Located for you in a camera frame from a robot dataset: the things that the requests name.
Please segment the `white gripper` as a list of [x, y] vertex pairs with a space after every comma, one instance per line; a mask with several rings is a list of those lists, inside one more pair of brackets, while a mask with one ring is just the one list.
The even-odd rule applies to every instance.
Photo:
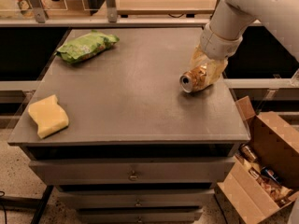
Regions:
[[205, 88], [220, 78], [228, 63], [226, 59], [235, 54], [241, 41], [241, 36], [233, 40], [222, 38], [212, 31], [210, 23], [205, 25], [200, 35], [200, 46], [195, 47], [190, 61], [191, 69], [196, 67], [206, 69]]

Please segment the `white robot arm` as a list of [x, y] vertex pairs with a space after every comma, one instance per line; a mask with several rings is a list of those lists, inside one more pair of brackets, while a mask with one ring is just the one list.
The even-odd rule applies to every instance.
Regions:
[[194, 51], [204, 73], [192, 83], [199, 90], [218, 80], [253, 22], [259, 21], [299, 59], [299, 0], [220, 0]]

